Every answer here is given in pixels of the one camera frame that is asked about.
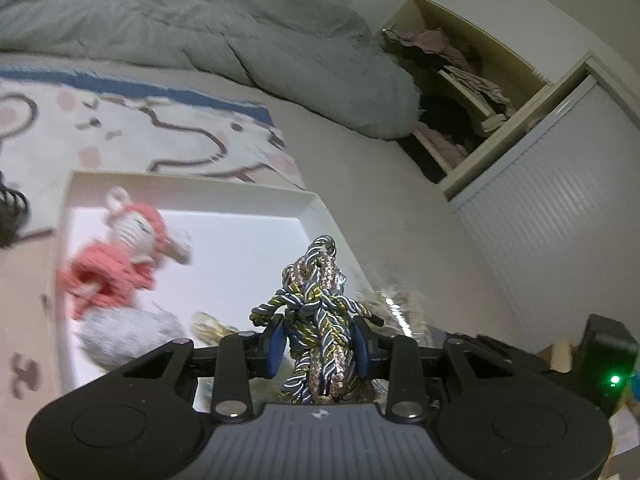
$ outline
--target braided rope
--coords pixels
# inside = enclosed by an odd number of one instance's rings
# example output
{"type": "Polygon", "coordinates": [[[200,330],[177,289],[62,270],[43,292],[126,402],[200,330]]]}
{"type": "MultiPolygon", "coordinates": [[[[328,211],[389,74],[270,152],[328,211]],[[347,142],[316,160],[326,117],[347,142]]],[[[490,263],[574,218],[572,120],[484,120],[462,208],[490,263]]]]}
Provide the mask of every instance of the braided rope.
{"type": "Polygon", "coordinates": [[[284,330],[295,365],[280,395],[295,404],[358,397],[350,315],[370,318],[372,314],[344,295],[345,279],[335,255],[330,236],[316,238],[304,256],[283,269],[282,287],[249,315],[254,326],[267,326],[276,311],[285,307],[284,330]]]}

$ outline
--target stuffed toy ear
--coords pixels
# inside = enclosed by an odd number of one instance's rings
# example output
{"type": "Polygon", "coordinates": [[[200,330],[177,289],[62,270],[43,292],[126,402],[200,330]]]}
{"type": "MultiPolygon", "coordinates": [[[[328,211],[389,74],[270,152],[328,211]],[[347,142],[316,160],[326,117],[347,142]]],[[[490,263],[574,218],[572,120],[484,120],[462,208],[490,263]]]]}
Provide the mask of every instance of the stuffed toy ear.
{"type": "Polygon", "coordinates": [[[191,237],[187,231],[167,226],[166,242],[167,248],[164,252],[168,256],[184,263],[191,259],[191,237]]]}
{"type": "Polygon", "coordinates": [[[124,188],[114,186],[107,191],[107,209],[113,216],[131,203],[131,197],[124,188]]]}

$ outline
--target gray fur pom-pom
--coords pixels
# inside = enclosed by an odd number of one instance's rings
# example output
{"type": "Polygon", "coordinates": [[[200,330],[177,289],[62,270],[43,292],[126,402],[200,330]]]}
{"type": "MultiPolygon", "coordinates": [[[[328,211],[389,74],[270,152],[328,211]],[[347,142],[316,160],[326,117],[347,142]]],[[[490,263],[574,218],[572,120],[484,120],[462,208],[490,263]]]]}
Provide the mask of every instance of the gray fur pom-pom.
{"type": "Polygon", "coordinates": [[[185,332],[174,314],[160,308],[158,312],[146,312],[94,306],[84,314],[78,337],[87,355],[111,370],[171,339],[185,337],[185,332]]]}

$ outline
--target white box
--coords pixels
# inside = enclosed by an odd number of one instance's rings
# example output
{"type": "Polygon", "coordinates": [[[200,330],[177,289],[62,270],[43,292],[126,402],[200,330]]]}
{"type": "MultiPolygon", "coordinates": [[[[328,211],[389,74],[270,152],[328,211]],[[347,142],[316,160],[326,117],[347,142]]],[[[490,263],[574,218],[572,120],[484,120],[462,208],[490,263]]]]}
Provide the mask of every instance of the white box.
{"type": "MultiPolygon", "coordinates": [[[[370,285],[340,229],[315,193],[210,178],[131,173],[72,174],[60,221],[55,267],[62,268],[85,244],[108,232],[105,194],[122,186],[134,202],[149,203],[167,225],[185,229],[193,241],[190,264],[169,258],[156,271],[156,289],[137,292],[143,310],[153,303],[174,313],[193,338],[190,318],[203,311],[223,324],[254,330],[249,313],[282,284],[282,269],[328,234],[347,277],[345,293],[355,297],[370,285]]],[[[84,354],[75,335],[80,322],[68,316],[71,297],[52,294],[60,394],[98,378],[104,370],[84,354]]],[[[204,346],[194,339],[196,346],[204,346]]]]}

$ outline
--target green comforter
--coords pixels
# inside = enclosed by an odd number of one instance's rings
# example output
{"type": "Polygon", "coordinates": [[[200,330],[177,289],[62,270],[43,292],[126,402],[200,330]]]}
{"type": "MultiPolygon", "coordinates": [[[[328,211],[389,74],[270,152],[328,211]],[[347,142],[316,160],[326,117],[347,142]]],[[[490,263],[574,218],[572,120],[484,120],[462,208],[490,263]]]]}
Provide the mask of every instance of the green comforter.
{"type": "Polygon", "coordinates": [[[0,0],[0,50],[196,68],[370,137],[417,120],[412,78],[324,0],[0,0]]]}

